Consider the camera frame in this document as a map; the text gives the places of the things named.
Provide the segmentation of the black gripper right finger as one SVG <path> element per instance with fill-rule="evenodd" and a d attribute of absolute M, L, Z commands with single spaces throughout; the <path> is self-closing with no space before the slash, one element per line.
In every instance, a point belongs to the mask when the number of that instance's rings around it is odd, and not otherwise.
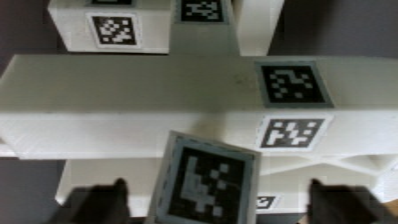
<path fill-rule="evenodd" d="M 390 211 L 365 186 L 310 185 L 310 224 L 390 224 Z"/>

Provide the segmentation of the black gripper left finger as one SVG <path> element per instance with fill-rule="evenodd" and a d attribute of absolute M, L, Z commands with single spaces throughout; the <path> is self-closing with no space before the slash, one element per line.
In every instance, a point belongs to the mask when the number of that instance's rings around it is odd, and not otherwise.
<path fill-rule="evenodd" d="M 129 184 L 123 178 L 111 185 L 74 189 L 50 224 L 129 224 Z"/>

